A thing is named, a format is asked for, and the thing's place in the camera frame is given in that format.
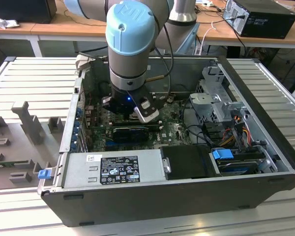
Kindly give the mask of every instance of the floor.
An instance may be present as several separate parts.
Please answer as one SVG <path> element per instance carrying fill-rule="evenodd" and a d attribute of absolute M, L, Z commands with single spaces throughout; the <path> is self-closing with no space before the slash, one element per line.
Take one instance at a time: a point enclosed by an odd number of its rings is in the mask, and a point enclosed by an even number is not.
<path fill-rule="evenodd" d="M 40 41 L 40 47 L 46 57 L 75 57 L 73 42 L 70 41 Z M 78 42 L 79 50 L 97 48 L 105 46 L 104 42 Z M 219 46 L 211 46 L 209 55 L 226 55 L 226 49 Z M 107 55 L 107 49 L 96 52 L 97 55 Z M 34 57 L 31 45 L 26 40 L 6 40 L 0 39 L 0 65 L 6 56 Z M 295 49 L 281 49 L 269 65 L 269 71 L 279 80 L 285 77 L 286 73 L 295 62 Z M 288 89 L 295 79 L 295 67 L 289 73 L 284 86 Z"/>

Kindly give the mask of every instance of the light blue robot joint cap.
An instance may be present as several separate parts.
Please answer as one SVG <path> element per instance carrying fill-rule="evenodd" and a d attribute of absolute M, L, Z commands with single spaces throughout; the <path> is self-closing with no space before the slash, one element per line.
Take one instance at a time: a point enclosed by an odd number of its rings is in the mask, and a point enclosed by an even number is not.
<path fill-rule="evenodd" d="M 107 13 L 108 46 L 123 56 L 134 56 L 146 50 L 155 34 L 155 19 L 149 7 L 138 1 L 122 1 Z"/>
<path fill-rule="evenodd" d="M 73 14 L 85 17 L 78 0 L 64 0 L 64 4 Z"/>

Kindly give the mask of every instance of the white cable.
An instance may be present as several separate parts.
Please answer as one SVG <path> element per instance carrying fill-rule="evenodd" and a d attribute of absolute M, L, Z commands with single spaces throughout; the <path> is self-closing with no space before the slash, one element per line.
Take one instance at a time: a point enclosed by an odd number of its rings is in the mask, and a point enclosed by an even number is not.
<path fill-rule="evenodd" d="M 208 33 L 210 30 L 217 30 L 217 28 L 215 28 L 215 27 L 213 26 L 213 23 L 214 23 L 214 21 L 211 22 L 211 26 L 212 26 L 212 27 L 209 28 L 209 29 L 206 31 L 206 33 L 204 34 L 204 36 L 203 36 L 202 43 L 201 43 L 201 47 L 200 47 L 200 52 L 199 52 L 199 55 L 200 55 L 200 56 L 201 56 L 201 54 L 202 54 L 203 43 L 204 43 L 204 41 L 205 41 L 205 38 L 206 38 L 207 33 Z"/>

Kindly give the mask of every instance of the power supply label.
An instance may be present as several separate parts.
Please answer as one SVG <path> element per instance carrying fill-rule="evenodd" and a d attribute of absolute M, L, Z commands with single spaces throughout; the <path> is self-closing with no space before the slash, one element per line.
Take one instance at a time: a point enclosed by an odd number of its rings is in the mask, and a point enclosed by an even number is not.
<path fill-rule="evenodd" d="M 136 183 L 140 182 L 137 156 L 104 157 L 100 162 L 100 183 Z"/>

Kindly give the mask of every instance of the barcode sticker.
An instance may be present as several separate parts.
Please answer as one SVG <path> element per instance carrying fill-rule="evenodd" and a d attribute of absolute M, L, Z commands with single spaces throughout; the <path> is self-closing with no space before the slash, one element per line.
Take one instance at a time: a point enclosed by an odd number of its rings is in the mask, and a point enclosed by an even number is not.
<path fill-rule="evenodd" d="M 87 155 L 87 162 L 100 161 L 103 155 Z"/>

